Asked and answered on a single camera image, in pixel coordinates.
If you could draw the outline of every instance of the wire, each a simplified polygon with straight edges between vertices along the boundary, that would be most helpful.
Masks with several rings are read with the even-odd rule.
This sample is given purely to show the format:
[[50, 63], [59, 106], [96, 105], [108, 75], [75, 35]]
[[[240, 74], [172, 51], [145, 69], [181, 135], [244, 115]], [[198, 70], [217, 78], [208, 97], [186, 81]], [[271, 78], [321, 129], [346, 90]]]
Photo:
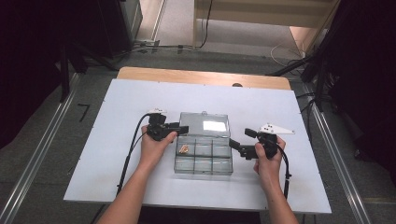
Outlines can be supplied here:
[[120, 178], [120, 183], [117, 185], [117, 187], [118, 187], [117, 195], [120, 193], [120, 191], [121, 191], [121, 189], [122, 189], [122, 186], [123, 186], [123, 180], [124, 180], [124, 178], [125, 178], [126, 170], [128, 169], [129, 159], [131, 159], [131, 154], [132, 154], [132, 151], [134, 150], [134, 146], [135, 146], [134, 140], [136, 139], [137, 132], [138, 132], [138, 130], [139, 130], [140, 124], [142, 123], [143, 119], [144, 119], [145, 117], [147, 117], [147, 116], [149, 116], [149, 114], [145, 114], [145, 115], [139, 120], [139, 122], [137, 123], [136, 129], [134, 130], [134, 139], [132, 140], [132, 144], [131, 144], [131, 147], [130, 147], [130, 149], [129, 149], [128, 156], [127, 156], [126, 159], [125, 159], [125, 163], [124, 163], [124, 166], [123, 166], [123, 169], [122, 169], [121, 178]]
[[304, 97], [304, 96], [315, 96], [315, 93], [314, 92], [309, 92], [309, 93], [306, 93], [306, 94], [298, 95], [298, 96], [296, 96], [296, 99]]
[[[286, 66], [288, 66], [289, 63], [291, 63], [291, 62], [299, 61], [299, 60], [290, 60], [290, 61], [288, 62], [288, 64], [283, 64], [283, 63], [279, 62], [277, 59], [275, 59], [274, 54], [273, 54], [274, 49], [276, 49], [277, 47], [279, 47], [279, 46], [281, 46], [281, 45], [282, 45], [282, 43], [276, 45], [275, 47], [273, 47], [273, 48], [271, 49], [271, 52], [270, 52], [271, 58], [272, 58], [276, 63], [278, 63], [278, 64], [280, 64], [280, 65], [286, 67]], [[301, 68], [301, 69], [294, 69], [294, 70], [297, 71], [297, 72], [299, 72], [299, 71], [304, 71], [303, 68]]]
[[161, 46], [158, 46], [158, 47], [147, 47], [147, 48], [142, 48], [142, 49], [133, 49], [132, 52], [137, 52], [137, 51], [146, 50], [146, 49], [193, 50], [193, 49], [179, 49], [179, 48], [161, 48]]
[[303, 214], [303, 220], [301, 221], [301, 224], [305, 224], [305, 214]]
[[137, 138], [137, 140], [136, 140], [136, 142], [134, 143], [134, 147], [133, 147], [133, 149], [136, 147], [136, 145], [137, 145], [137, 143], [139, 142], [139, 140], [143, 137], [143, 135], [145, 135], [147, 132], [145, 132], [145, 133], [142, 133], [142, 135], [140, 135], [140, 137], [139, 138]]
[[289, 160], [288, 160], [288, 156], [286, 156], [285, 151], [283, 150], [282, 147], [280, 147], [279, 145], [277, 145], [277, 149], [279, 149], [280, 154], [282, 154], [282, 158], [283, 161], [286, 164], [286, 173], [285, 173], [285, 188], [283, 188], [283, 195], [285, 195], [285, 198], [288, 199], [288, 194], [289, 194], [289, 182], [290, 182], [290, 178], [291, 178], [291, 174], [289, 171]]
[[[117, 60], [115, 60], [114, 62], [110, 62], [112, 65], [116, 65], [116, 64], [118, 64], [118, 63], [120, 63], [124, 58], [125, 58], [125, 56], [128, 54], [128, 53], [131, 53], [132, 51], [130, 50], [130, 51], [128, 51], [128, 52], [125, 52], [125, 53], [122, 53], [122, 54], [120, 54], [120, 55], [118, 55], [117, 56]], [[93, 58], [85, 58], [85, 60], [92, 60], [92, 61], [94, 61], [94, 59]], [[87, 65], [88, 66], [91, 66], [91, 67], [101, 67], [101, 66], [104, 66], [103, 64], [100, 64], [100, 63], [87, 63]]]
[[155, 46], [155, 45], [146, 45], [146, 44], [141, 44], [139, 47], [134, 48], [134, 49], [144, 49], [144, 48], [159, 48], [159, 49], [172, 49], [172, 48], [180, 48], [182, 47], [183, 49], [192, 49], [191, 45], [160, 45], [160, 46]]
[[303, 50], [303, 49], [289, 49], [289, 52], [294, 53], [295, 55], [297, 55], [299, 57], [302, 57], [300, 52], [305, 53], [305, 50]]
[[[204, 0], [201, 0], [201, 7], [204, 8]], [[201, 39], [204, 40], [205, 36], [204, 36], [204, 17], [201, 18]]]
[[209, 25], [210, 12], [212, 11], [212, 5], [213, 5], [213, 0], [210, 0], [210, 6], [209, 6], [209, 10], [208, 10], [208, 12], [207, 12], [207, 18], [206, 18], [205, 39], [204, 39], [204, 41], [202, 42], [202, 45], [201, 45], [200, 47], [198, 47], [198, 49], [201, 49], [201, 48], [204, 46], [204, 44], [206, 43], [206, 40], [207, 40], [207, 26]]
[[312, 111], [312, 106], [314, 105], [314, 102], [315, 102], [315, 99], [311, 100], [309, 102], [309, 107], [306, 110], [306, 129], [307, 129], [307, 132], [308, 132], [308, 140], [309, 140], [309, 143], [311, 143], [311, 146], [312, 146], [312, 133], [311, 133], [311, 127], [310, 127], [310, 124], [309, 124], [310, 123], [309, 120], [310, 120], [310, 117], [311, 117], [311, 111]]
[[309, 103], [308, 103], [308, 105], [306, 105], [306, 106], [300, 111], [300, 113], [303, 113], [303, 112], [308, 108], [308, 106], [311, 105], [314, 101], [315, 101], [315, 99], [310, 100]]
[[99, 215], [102, 213], [102, 210], [105, 208], [106, 204], [102, 204], [99, 208], [99, 210], [96, 212], [95, 216], [93, 217], [93, 219], [91, 220], [91, 224], [95, 223], [96, 219], [99, 217]]

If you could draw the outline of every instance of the clear plastic box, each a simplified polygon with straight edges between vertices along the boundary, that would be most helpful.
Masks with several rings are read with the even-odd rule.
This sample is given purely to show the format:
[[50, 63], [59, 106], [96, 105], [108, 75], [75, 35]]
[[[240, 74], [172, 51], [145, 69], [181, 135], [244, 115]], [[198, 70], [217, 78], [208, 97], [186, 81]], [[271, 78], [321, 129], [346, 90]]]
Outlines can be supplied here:
[[227, 115], [181, 113], [180, 126], [189, 126], [189, 133], [177, 138], [175, 173], [233, 173], [233, 153], [228, 146], [230, 128]]

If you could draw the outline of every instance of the wooden tabletop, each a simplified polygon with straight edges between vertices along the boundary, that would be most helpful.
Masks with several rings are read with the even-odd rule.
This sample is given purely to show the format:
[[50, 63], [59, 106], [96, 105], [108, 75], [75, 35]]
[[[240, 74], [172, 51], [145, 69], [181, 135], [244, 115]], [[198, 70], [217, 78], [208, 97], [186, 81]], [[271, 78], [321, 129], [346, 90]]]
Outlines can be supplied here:
[[217, 72], [122, 67], [117, 78], [218, 86], [232, 86], [234, 84], [240, 84], [243, 87], [250, 88], [290, 90], [289, 81], [285, 77], [238, 75]]

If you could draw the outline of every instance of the wrist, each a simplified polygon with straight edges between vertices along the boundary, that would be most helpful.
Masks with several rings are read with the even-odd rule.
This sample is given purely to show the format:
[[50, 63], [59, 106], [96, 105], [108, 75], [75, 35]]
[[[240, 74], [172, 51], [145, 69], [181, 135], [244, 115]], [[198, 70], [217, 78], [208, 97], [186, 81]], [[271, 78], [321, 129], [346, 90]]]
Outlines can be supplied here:
[[276, 180], [269, 180], [269, 181], [263, 182], [262, 189], [264, 190], [264, 193], [266, 195], [273, 194], [278, 191], [282, 192], [280, 183], [279, 183], [279, 181], [276, 181]]
[[152, 170], [153, 170], [153, 168], [151, 168], [151, 166], [139, 163], [137, 165], [136, 169], [134, 170], [134, 172], [138, 173], [140, 175], [149, 176], [151, 174]]

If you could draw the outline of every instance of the white table surface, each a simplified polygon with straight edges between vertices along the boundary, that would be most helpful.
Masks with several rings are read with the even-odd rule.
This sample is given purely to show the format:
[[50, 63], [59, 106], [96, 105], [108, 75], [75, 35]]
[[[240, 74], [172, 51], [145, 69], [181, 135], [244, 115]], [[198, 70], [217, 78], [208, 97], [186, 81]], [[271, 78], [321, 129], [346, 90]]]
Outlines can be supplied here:
[[[134, 129], [150, 109], [168, 111], [166, 122], [179, 121], [180, 112], [227, 114], [231, 138], [243, 145], [256, 140], [245, 128], [258, 130], [271, 122], [294, 130], [281, 134], [290, 163], [288, 202], [294, 212], [330, 213], [329, 201], [309, 144], [293, 91], [206, 86], [113, 79], [81, 153], [64, 199], [110, 203], [114, 200]], [[246, 161], [233, 149], [233, 174], [181, 175], [174, 172], [175, 143], [166, 149], [152, 173], [143, 203], [153, 206], [259, 211], [267, 208], [254, 160]], [[124, 183], [140, 157], [136, 145]], [[281, 185], [285, 164], [280, 170]]]

